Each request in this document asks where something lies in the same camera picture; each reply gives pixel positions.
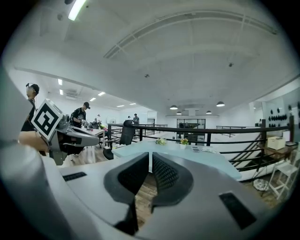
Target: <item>ceiling light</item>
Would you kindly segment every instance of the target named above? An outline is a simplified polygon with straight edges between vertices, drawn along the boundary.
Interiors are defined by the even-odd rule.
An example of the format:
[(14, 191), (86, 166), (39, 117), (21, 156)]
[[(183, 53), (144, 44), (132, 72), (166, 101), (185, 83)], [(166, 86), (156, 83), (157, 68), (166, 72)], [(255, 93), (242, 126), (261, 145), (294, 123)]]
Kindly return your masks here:
[(68, 19), (74, 21), (86, 0), (76, 0), (69, 13)]
[(217, 107), (223, 107), (223, 106), (225, 106), (225, 104), (222, 101), (217, 103)]
[(171, 109), (171, 110), (176, 110), (176, 109), (178, 109), (178, 107), (177, 107), (176, 105), (172, 105), (172, 106), (170, 107), (170, 109)]

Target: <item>ceiling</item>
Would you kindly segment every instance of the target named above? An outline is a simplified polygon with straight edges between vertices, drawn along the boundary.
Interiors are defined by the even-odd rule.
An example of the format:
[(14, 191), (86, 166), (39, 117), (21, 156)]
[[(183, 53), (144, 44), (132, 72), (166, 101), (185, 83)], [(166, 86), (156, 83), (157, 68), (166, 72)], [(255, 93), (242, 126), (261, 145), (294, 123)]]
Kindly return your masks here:
[[(75, 59), (73, 55), (80, 48), (92, 49), (97, 57), (84, 55), (82, 50), (78, 63), (100, 74), (105, 70), (112, 76), (103, 80), (107, 82), (96, 83), (97, 89), (153, 110), (163, 109), (166, 115), (176, 115), (169, 110), (173, 104), (180, 111), (196, 108), (199, 115), (208, 110), (218, 115), (258, 99), (275, 86), (274, 81), (287, 81), (282, 76), (288, 75), (288, 67), (286, 72), (281, 71), (282, 76), (273, 73), (280, 73), (275, 67), (279, 62), (262, 67), (262, 63), (278, 59), (277, 55), (270, 57), (269, 47), (284, 37), (255, 1), (87, 0), (75, 21), (68, 19), (72, 5), (65, 5), (62, 0), (43, 1), (27, 28), (30, 37), (51, 36), (51, 41), (63, 42), (70, 49), (76, 43), (80, 47), (68, 51), (70, 59)], [(100, 61), (125, 66), (132, 75), (123, 81), (131, 84), (131, 89), (117, 88), (125, 71), (108, 71), (106, 67), (100, 70)], [(97, 92), (71, 83), (66, 83), (66, 87), (74, 87), (83, 96)], [(121, 104), (117, 99), (113, 105)], [(225, 107), (216, 107), (218, 101), (224, 101)]]
[(103, 94), (98, 96), (100, 90), (95, 90), (86, 86), (82, 86), (73, 82), (63, 81), (62, 85), (58, 84), (57, 78), (38, 75), (48, 89), (48, 93), (56, 95), (56, 98), (63, 98), (68, 100), (78, 100), (82, 102), (90, 102), (93, 105), (99, 105), (102, 107), (112, 108), (116, 110), (130, 109), (139, 107), (138, 104), (130, 105), (129, 101), (121, 99), (119, 97), (112, 96), (110, 94)]

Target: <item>wooden floor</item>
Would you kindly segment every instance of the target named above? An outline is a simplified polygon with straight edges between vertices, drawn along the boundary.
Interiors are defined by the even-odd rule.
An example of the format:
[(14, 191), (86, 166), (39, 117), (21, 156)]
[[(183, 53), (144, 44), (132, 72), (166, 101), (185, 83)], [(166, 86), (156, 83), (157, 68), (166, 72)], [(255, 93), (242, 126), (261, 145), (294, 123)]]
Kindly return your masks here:
[[(70, 155), (64, 161), (64, 164), (59, 167), (70, 167), (75, 165), (83, 165), (93, 163), (91, 147), (83, 150), (78, 157), (74, 157)], [(96, 162), (107, 161), (102, 153), (102, 149), (99, 146), (95, 146), (95, 156)], [(270, 176), (265, 176), (263, 179), (270, 180)], [(242, 183), (250, 192), (252, 192), (257, 197), (261, 198), (270, 208), (275, 207), (280, 204), (279, 201), (276, 200), (274, 194), (271, 190), (266, 192), (257, 191), (253, 187), (253, 182), (245, 182)], [(149, 173), (146, 177), (142, 187), (139, 192), (135, 196), (135, 205), (136, 205), (136, 213), (138, 218), (138, 225), (142, 227), (142, 225), (147, 221), (147, 219), (151, 216), (151, 200), (153, 197), (157, 195), (156, 182), (153, 174)]]

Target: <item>black chair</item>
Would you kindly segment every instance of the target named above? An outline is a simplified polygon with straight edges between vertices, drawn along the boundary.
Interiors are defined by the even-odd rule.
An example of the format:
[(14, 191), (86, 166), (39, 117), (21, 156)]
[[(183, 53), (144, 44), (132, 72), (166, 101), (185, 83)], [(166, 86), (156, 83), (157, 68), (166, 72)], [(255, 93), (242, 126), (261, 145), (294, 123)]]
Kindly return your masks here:
[(116, 140), (109, 140), (106, 141), (108, 145), (110, 145), (109, 149), (103, 149), (103, 155), (106, 157), (108, 160), (113, 159), (113, 153), (112, 153), (112, 148), (113, 148), (113, 142), (119, 143), (119, 144), (124, 144), (124, 145), (130, 145), (133, 139), (133, 136), (135, 134), (135, 127), (132, 125), (132, 120), (126, 120), (123, 123), (123, 128), (122, 128), (122, 134), (120, 141), (117, 142)]

